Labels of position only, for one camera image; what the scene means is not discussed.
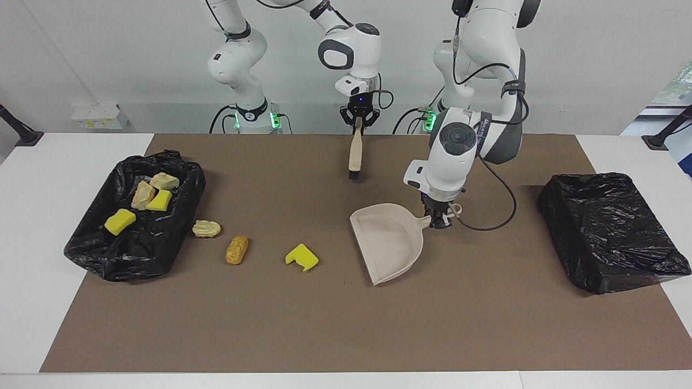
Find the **brown table mat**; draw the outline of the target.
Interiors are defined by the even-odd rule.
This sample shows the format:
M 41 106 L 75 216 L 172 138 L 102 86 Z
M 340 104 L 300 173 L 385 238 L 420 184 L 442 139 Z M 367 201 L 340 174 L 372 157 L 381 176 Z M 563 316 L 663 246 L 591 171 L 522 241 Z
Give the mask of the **brown table mat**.
M 566 277 L 537 199 L 556 174 L 590 174 L 574 136 L 526 135 L 497 167 L 519 201 L 494 232 L 428 230 L 424 251 L 374 286 L 351 230 L 362 207 L 422 214 L 403 184 L 424 136 L 367 136 L 348 179 L 349 136 L 156 135 L 203 168 L 200 219 L 171 272 L 111 283 L 86 275 L 42 372 L 688 370 L 692 338 L 660 286 L 591 295 Z M 235 236 L 249 248 L 225 261 Z M 303 272 L 286 255 L 318 258 Z

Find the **brown foam nugget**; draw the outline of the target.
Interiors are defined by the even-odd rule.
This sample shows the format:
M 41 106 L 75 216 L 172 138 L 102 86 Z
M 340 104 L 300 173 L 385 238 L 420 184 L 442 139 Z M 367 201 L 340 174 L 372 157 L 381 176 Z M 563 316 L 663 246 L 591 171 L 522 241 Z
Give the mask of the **brown foam nugget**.
M 225 252 L 225 261 L 233 265 L 242 263 L 248 248 L 249 238 L 247 236 L 233 237 Z

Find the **pale tan foam chunk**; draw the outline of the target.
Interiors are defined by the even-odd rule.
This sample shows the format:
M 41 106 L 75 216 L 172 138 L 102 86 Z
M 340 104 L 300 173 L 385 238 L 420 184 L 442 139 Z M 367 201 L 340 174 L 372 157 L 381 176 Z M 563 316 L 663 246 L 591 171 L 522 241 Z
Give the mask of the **pale tan foam chunk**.
M 149 185 L 156 188 L 156 190 L 171 191 L 179 187 L 180 180 L 173 175 L 166 174 L 165 172 L 159 172 L 158 174 L 153 175 L 153 177 L 149 180 Z

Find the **notched yellow sponge piece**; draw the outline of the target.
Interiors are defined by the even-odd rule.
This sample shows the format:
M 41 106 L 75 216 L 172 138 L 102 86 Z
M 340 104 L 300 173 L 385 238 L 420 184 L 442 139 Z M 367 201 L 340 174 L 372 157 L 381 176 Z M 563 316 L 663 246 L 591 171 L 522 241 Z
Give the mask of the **notched yellow sponge piece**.
M 286 256 L 285 264 L 296 263 L 307 272 L 319 263 L 319 258 L 303 243 L 294 247 Z

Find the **yellow sponge wedge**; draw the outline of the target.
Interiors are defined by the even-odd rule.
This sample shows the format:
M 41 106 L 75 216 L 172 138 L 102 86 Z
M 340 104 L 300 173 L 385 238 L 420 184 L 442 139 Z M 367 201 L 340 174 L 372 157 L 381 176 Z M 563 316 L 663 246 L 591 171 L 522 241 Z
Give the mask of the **yellow sponge wedge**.
M 145 209 L 157 212 L 165 212 L 168 209 L 171 198 L 171 191 L 158 190 L 156 196 L 153 197 L 153 199 L 150 202 L 148 202 L 148 204 L 145 206 Z

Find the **black bag lined bin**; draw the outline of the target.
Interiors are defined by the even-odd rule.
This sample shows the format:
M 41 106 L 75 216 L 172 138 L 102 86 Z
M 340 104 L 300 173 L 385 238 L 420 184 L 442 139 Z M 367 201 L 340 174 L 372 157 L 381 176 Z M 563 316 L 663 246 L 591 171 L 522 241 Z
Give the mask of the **black bag lined bin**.
M 163 212 L 134 210 L 136 220 L 114 236 L 104 226 L 119 209 L 127 209 L 139 182 L 164 172 L 180 180 Z M 205 189 L 205 175 L 176 150 L 117 163 L 64 247 L 74 264 L 107 281 L 146 280 L 168 273 L 192 230 Z
M 554 175 L 538 210 L 564 272 L 580 290 L 623 292 L 692 275 L 626 174 Z

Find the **blue white board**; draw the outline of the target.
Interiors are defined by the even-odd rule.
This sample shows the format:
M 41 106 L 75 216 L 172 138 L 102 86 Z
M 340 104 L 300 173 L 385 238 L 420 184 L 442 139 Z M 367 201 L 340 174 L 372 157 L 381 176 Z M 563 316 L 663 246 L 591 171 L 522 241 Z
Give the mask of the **blue white board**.
M 621 136 L 657 135 L 687 108 L 682 105 L 650 105 L 626 126 Z M 673 131 L 665 141 L 668 153 L 692 179 L 692 118 Z

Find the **beige plastic dustpan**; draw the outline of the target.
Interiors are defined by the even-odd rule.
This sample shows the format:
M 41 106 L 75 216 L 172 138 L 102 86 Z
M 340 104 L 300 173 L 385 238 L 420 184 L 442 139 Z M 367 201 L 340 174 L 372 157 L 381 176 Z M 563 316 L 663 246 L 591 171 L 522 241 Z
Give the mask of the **beige plastic dustpan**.
M 416 217 L 404 206 L 380 203 L 349 216 L 371 284 L 402 276 L 424 252 L 431 216 Z

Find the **beige brush with black bristles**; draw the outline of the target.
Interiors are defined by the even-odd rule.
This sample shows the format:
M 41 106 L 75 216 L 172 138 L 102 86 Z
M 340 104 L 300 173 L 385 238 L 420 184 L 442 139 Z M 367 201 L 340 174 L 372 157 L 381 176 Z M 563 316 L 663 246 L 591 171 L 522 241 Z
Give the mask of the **beige brush with black bristles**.
M 349 149 L 349 180 L 352 182 L 359 182 L 361 165 L 362 165 L 362 130 L 363 130 L 363 118 L 356 117 L 354 125 L 354 134 L 351 141 L 351 146 Z

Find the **yellow sponge block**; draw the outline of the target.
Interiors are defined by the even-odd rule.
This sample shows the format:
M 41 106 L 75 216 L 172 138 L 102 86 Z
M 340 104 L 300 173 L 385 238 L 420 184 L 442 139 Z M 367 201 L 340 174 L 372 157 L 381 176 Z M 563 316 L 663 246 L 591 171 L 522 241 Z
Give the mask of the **yellow sponge block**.
M 118 209 L 114 214 L 109 217 L 104 223 L 105 229 L 113 234 L 113 236 L 119 236 L 121 232 L 126 229 L 136 221 L 136 214 L 128 209 Z

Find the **black stand leg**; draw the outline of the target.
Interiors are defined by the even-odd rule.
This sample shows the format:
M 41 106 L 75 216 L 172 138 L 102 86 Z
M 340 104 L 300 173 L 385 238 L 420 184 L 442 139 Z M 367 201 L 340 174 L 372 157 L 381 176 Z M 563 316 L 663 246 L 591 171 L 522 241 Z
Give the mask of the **black stand leg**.
M 13 116 L 3 104 L 0 104 L 0 118 L 18 134 L 19 140 L 15 144 L 16 147 L 35 146 L 44 135 L 44 131 L 35 131 Z
M 676 118 L 656 135 L 642 135 L 641 138 L 650 150 L 668 151 L 665 141 L 668 136 L 685 130 L 692 125 L 692 104 L 689 104 Z

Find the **orange striped foam chunk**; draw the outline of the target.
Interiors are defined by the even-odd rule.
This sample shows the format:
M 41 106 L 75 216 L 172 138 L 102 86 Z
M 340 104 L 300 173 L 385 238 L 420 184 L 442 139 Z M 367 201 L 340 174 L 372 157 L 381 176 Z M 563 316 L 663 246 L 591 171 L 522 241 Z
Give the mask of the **orange striped foam chunk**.
M 138 183 L 136 192 L 131 201 L 132 209 L 146 210 L 155 195 L 156 188 L 146 182 L 146 180 L 142 180 Z

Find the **white wall socket box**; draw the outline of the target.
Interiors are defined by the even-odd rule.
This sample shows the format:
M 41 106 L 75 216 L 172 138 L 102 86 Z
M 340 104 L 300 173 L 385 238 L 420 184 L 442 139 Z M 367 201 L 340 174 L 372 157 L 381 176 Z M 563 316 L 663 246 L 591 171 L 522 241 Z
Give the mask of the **white wall socket box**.
M 74 105 L 71 121 L 81 130 L 124 130 L 130 123 L 117 103 Z

